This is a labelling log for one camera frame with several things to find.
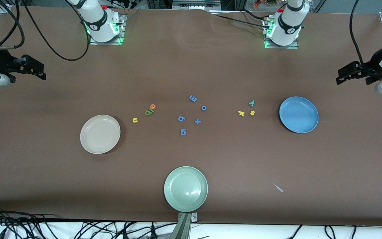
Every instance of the cable connector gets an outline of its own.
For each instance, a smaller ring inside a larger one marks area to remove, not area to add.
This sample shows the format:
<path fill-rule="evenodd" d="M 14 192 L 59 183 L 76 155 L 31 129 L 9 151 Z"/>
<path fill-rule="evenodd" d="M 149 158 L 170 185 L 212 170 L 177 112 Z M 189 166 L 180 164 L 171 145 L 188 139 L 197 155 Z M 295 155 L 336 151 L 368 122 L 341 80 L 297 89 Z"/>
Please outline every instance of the cable connector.
<path fill-rule="evenodd" d="M 151 236 L 150 239 L 157 239 L 156 229 L 154 228 L 154 223 L 151 223 Z"/>

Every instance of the brown table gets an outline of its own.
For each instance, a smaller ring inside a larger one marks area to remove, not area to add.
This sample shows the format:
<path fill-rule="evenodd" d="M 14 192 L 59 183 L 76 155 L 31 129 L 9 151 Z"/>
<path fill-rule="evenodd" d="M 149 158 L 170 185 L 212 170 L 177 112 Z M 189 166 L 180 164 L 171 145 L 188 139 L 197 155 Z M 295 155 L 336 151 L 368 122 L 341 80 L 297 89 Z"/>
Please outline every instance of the brown table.
<path fill-rule="evenodd" d="M 85 35 L 70 8 L 31 11 L 62 55 L 82 53 Z M 123 45 L 92 45 L 77 62 L 55 56 L 24 9 L 20 23 L 26 43 L 11 53 L 43 62 L 47 80 L 17 74 L 0 88 L 0 208 L 175 221 L 164 180 L 190 165 L 209 184 L 197 211 L 203 222 L 382 225 L 382 95 L 363 80 L 335 84 L 337 70 L 357 60 L 349 15 L 309 14 L 300 49 L 278 50 L 263 47 L 257 27 L 204 11 L 142 10 Z M 2 16 L 0 39 L 11 26 Z M 382 23 L 356 15 L 354 31 L 368 61 L 382 47 Z M 6 45 L 19 40 L 16 31 Z M 278 117 L 280 103 L 296 95 L 320 114 L 307 134 Z M 150 104 L 156 112 L 146 116 Z M 122 135 L 114 150 L 92 155 L 79 133 L 99 114 L 117 118 Z"/>

